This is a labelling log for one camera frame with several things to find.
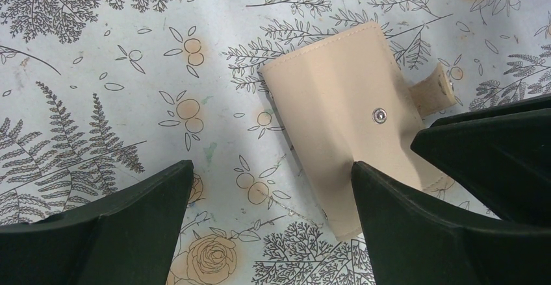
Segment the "leather wallet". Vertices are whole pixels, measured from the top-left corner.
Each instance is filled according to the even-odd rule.
[[[262,73],[337,240],[362,232],[355,161],[418,190],[447,177],[409,148],[424,125],[377,23],[281,56]]]

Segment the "orange flower print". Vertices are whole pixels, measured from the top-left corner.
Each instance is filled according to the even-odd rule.
[[[169,283],[181,279],[176,285],[219,284],[235,271],[237,255],[235,243],[211,234],[191,243],[189,250],[178,255],[170,267]]]
[[[194,173],[193,174],[193,187],[191,189],[190,198],[188,204],[195,203],[196,201],[202,199],[201,194],[203,194],[203,181],[201,177]]]

